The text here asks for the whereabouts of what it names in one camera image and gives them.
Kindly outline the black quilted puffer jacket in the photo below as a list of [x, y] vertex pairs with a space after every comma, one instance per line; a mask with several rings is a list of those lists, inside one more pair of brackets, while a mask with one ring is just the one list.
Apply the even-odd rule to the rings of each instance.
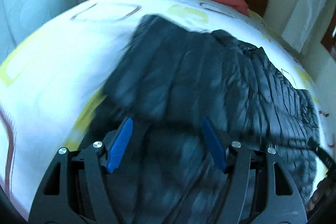
[[[316, 159], [305, 142], [319, 137], [317, 111], [263, 48], [145, 15], [102, 97], [86, 141], [133, 120], [119, 167], [104, 176], [120, 222], [307, 223]], [[224, 172], [203, 118], [226, 149]]]

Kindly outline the patterned white bed sheet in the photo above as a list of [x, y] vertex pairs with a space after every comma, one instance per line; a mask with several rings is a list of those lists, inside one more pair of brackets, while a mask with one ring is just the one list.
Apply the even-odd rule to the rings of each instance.
[[271, 63], [314, 102], [321, 144], [333, 141], [313, 83], [262, 17], [211, 0], [89, 0], [28, 36], [1, 64], [1, 186], [22, 217], [60, 146], [83, 143], [102, 87], [145, 15], [189, 31], [223, 30], [263, 48]]

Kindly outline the pale curtain right of headboard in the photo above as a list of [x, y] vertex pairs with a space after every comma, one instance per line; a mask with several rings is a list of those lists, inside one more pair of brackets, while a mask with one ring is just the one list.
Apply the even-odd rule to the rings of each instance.
[[298, 53], [301, 52], [327, 0], [297, 0], [281, 34]]

